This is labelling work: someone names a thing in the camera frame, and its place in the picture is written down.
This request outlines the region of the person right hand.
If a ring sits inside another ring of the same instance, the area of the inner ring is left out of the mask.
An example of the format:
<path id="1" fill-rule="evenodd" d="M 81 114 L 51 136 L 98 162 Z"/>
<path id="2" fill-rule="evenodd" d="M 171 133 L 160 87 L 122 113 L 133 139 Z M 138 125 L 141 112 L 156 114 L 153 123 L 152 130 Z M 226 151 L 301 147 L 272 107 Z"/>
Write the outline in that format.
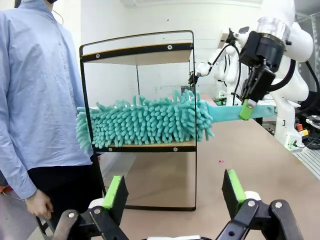
<path id="1" fill-rule="evenodd" d="M 25 199 L 27 210 L 34 216 L 44 219 L 51 219 L 54 208 L 51 199 L 41 190 Z"/>

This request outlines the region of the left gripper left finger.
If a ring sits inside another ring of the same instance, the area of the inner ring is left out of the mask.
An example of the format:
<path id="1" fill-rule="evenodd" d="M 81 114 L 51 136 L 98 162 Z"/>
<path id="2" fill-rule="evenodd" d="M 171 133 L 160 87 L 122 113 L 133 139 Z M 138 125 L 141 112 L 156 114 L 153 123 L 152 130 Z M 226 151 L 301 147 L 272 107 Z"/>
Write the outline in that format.
<path id="1" fill-rule="evenodd" d="M 53 240 L 127 240 L 120 224 L 128 198 L 123 176 L 114 176 L 104 198 L 91 202 L 84 213 L 68 209 L 61 215 Z"/>

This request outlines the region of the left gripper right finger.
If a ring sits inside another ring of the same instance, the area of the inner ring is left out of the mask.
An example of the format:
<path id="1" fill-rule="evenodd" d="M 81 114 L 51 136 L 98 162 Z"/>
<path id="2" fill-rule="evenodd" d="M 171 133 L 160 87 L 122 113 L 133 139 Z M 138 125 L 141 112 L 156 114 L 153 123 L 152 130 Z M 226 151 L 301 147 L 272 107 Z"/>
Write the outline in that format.
<path id="1" fill-rule="evenodd" d="M 221 190 L 230 221 L 217 236 L 218 240 L 244 240 L 250 231 L 260 231 L 266 240 L 304 238 L 286 200 L 264 203 L 257 192 L 243 190 L 235 170 L 224 171 Z"/>

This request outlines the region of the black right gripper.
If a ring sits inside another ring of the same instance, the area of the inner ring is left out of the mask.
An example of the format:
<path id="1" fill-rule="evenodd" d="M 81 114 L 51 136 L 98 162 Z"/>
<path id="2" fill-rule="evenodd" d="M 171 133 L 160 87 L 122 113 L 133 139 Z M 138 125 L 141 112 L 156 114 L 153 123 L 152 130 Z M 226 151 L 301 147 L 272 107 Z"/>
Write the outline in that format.
<path id="1" fill-rule="evenodd" d="M 239 62 L 251 69 L 244 81 L 240 99 L 244 100 L 239 117 L 248 121 L 252 118 L 257 102 L 268 92 L 278 71 L 284 44 L 272 35 L 251 31 L 240 52 Z"/>

